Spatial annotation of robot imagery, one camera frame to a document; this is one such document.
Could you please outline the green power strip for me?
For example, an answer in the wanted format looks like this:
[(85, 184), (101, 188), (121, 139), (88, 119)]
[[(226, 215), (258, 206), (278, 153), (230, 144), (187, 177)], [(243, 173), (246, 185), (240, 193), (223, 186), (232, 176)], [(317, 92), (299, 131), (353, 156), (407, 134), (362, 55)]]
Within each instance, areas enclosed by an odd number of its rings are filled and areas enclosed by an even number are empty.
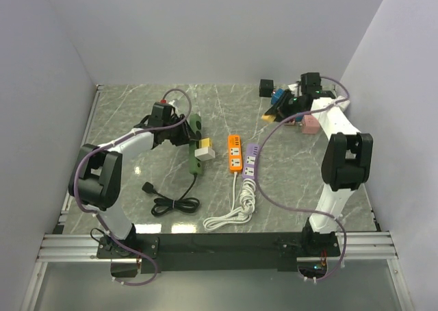
[(189, 117), (189, 125), (195, 135), (195, 140), (191, 140), (189, 143), (189, 172), (192, 175), (201, 175), (203, 173), (201, 161), (194, 155), (195, 151), (199, 148), (199, 141), (202, 139), (201, 117), (198, 114), (191, 114)]

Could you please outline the white plug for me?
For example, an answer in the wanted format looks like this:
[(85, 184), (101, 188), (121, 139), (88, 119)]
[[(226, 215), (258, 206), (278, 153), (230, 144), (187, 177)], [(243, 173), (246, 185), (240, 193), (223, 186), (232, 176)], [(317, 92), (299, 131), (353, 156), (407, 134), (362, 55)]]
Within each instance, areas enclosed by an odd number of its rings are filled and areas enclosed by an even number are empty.
[(202, 147), (195, 150), (194, 156), (197, 160), (204, 162), (214, 159), (216, 152), (211, 147)]

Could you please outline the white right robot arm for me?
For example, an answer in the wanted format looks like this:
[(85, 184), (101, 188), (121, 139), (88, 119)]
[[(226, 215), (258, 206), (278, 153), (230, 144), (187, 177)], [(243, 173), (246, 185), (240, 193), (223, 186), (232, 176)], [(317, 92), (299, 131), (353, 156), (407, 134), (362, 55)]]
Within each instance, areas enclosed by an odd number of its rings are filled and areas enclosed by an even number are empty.
[(345, 115), (349, 93), (324, 90), (322, 80), (319, 73), (303, 73), (263, 115), (266, 121), (278, 123), (314, 119), (328, 138), (321, 165), (322, 194), (300, 238), (307, 256), (336, 247), (339, 218), (346, 202), (370, 176), (373, 148), (372, 136), (360, 132)]

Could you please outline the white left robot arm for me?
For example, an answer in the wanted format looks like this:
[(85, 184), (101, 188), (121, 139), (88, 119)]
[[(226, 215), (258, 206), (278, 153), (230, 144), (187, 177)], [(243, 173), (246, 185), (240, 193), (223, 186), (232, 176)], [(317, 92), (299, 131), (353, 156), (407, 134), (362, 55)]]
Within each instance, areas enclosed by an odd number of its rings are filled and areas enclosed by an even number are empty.
[(105, 235), (114, 238), (112, 249), (120, 257), (132, 256), (137, 248), (135, 225), (118, 203), (125, 163), (166, 140), (176, 147), (195, 144), (201, 138), (201, 127), (199, 115), (178, 114), (175, 106), (161, 101), (127, 134), (79, 149), (68, 193), (85, 213), (98, 218)]

